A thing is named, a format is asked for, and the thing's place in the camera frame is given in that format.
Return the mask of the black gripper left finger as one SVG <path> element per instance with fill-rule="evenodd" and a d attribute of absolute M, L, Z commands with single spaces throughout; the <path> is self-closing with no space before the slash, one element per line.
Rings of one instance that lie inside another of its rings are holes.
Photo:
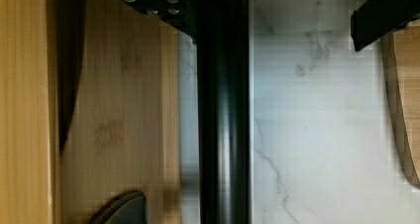
<path fill-rule="evenodd" d="M 188 35 L 196 44 L 196 0 L 122 0 L 136 11 L 155 17 Z"/>

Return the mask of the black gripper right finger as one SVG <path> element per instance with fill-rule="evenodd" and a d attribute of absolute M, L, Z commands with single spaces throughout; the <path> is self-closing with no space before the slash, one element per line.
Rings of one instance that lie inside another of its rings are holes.
<path fill-rule="evenodd" d="M 351 17 L 351 37 L 359 52 L 419 18 L 420 0 L 367 0 Z"/>

